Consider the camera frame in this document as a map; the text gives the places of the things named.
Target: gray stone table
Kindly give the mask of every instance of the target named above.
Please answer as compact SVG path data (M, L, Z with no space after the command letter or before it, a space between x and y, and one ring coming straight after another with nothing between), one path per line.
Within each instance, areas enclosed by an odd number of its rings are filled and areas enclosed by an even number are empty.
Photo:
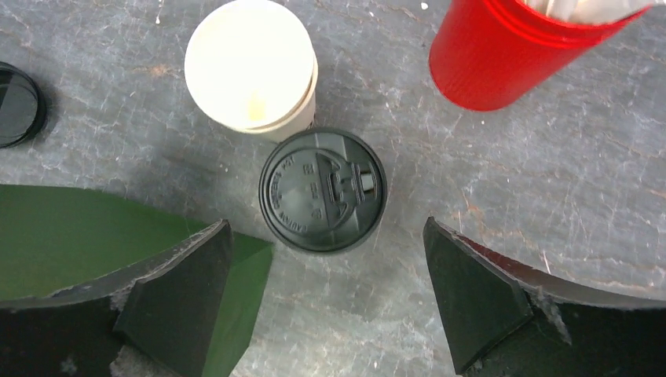
M0 2L0 60L56 98L46 132L0 151L0 182L101 189L272 239L256 187L273 145L210 121L183 79L190 34L224 2ZM427 68L448 2L283 2L319 59L317 125L374 147L390 196L354 251L278 247L236 377L452 376L420 235L430 215L554 275L666 298L664 11L509 108L473 113Z

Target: black plastic cap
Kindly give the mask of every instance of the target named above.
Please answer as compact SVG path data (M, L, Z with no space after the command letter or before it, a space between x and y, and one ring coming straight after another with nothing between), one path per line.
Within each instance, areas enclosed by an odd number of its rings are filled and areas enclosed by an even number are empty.
M46 99L24 72L0 62L0 148L33 138L46 124Z
M316 128L282 142L264 165L259 201L266 223L287 245L320 253L363 242L387 199L377 155L347 132Z

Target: cup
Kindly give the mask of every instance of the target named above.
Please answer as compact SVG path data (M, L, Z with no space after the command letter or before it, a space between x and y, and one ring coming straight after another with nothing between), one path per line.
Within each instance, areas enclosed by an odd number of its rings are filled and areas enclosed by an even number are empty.
M430 47L430 74L451 102L508 106L647 9L612 24L553 20L518 0L452 0Z
M317 73L302 22L270 0L235 0L216 9L185 53L188 90L206 115L276 142L312 124Z

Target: gray marble countertop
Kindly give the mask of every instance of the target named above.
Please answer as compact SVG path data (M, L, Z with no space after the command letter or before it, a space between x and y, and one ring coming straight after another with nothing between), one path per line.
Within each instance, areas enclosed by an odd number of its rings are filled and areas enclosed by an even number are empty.
M190 34L224 2L0 3L0 60L55 98L46 132L0 150L0 182L101 189L272 239L256 187L274 145L210 121L183 79ZM420 2L282 1L317 52L317 125L365 139L390 196L354 251L278 247L236 377L453 376L421 240L431 215L556 276L666 298L666 13L473 113L428 72L448 2Z

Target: tabletop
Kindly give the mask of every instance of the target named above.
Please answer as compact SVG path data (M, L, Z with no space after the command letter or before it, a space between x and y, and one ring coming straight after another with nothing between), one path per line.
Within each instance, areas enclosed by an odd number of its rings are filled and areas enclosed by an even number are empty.
M100 189L274 240L257 186L275 145L209 120L183 77L189 36L225 2L2 2L0 60L52 103L43 133L0 150L0 182ZM666 298L664 11L476 113L428 71L448 2L281 3L317 53L316 126L369 143L389 199L356 250L278 246L234 376L453 376L421 239L431 215L555 276Z

